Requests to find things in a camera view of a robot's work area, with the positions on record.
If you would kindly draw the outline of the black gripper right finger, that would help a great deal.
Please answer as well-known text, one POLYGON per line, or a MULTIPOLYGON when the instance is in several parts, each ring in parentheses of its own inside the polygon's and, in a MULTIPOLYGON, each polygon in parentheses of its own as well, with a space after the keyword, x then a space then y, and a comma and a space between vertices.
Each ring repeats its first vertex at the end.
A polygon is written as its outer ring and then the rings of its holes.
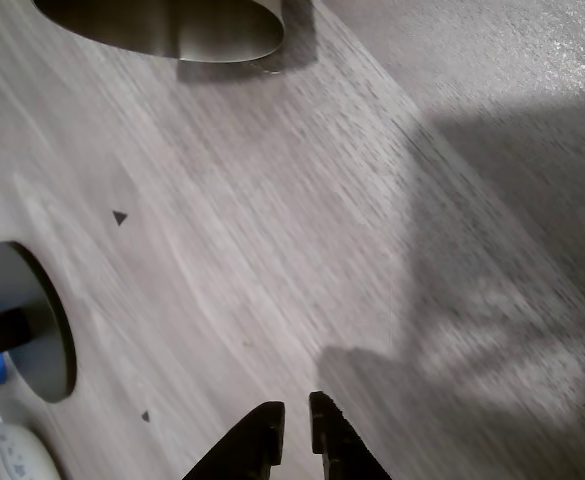
POLYGON ((325 479, 391 479, 329 395, 311 392, 309 407, 312 451, 325 479))

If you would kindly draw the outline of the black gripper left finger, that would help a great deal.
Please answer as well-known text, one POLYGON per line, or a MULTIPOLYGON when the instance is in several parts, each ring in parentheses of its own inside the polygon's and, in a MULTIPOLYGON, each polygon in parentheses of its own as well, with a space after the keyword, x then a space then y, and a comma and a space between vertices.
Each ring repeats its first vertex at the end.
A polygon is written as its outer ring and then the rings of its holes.
POLYGON ((184 480, 269 479, 281 464, 285 405, 264 402, 236 423, 186 474, 184 480))

